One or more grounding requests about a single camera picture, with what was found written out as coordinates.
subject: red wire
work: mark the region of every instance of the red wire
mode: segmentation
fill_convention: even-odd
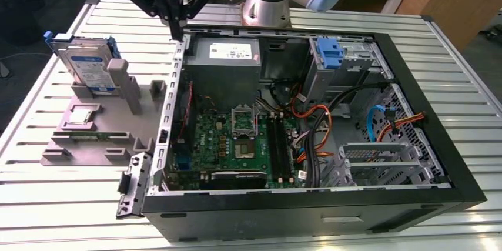
[[[419,121],[424,118],[423,114],[420,116],[417,116],[416,118],[413,119],[409,119],[409,120],[405,120],[405,121],[401,121],[399,123],[396,123],[395,127],[396,128],[400,128],[401,126],[404,126],[407,123],[411,123],[411,122],[415,122],[415,121]],[[377,136],[377,139],[376,139],[376,142],[381,142],[383,138],[384,138],[384,135],[392,130],[392,127],[391,125],[388,124],[383,130],[381,130],[381,133],[379,134]]]
[[[189,97],[188,97],[188,105],[186,105],[185,115],[184,115],[184,117],[182,117],[182,123],[181,123],[180,134],[177,135],[176,140],[178,140],[178,139],[181,138],[182,130],[185,129],[185,121],[186,121],[188,114],[189,114],[190,97],[192,97],[192,94],[193,94],[192,84],[193,84],[193,83],[189,82]]]

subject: hard drive label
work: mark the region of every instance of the hard drive label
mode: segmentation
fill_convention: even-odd
[[[105,72],[104,60],[96,56],[72,56],[74,71],[86,87],[96,92],[109,92],[114,89],[113,81]]]

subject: metal bracket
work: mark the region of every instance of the metal bracket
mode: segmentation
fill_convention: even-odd
[[[141,208],[146,192],[149,168],[149,154],[140,153],[130,157],[128,169],[126,172],[122,172],[117,189],[120,194],[122,194],[118,201],[117,220],[128,217],[144,217]]]

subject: ram slot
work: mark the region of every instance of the ram slot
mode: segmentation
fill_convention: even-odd
[[[288,156],[288,144],[285,137],[284,121],[283,119],[275,119],[275,143],[276,143],[276,154],[280,165],[280,176],[284,181],[288,181],[291,177],[291,167],[289,167],[289,156]]]
[[[272,169],[272,179],[277,180],[281,176],[277,145],[275,139],[275,117],[267,118],[267,137],[268,137],[268,149],[269,149],[269,163]]]

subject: chip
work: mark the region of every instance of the chip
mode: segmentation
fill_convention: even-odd
[[[252,159],[253,158],[253,140],[237,140],[233,143],[234,158]]]

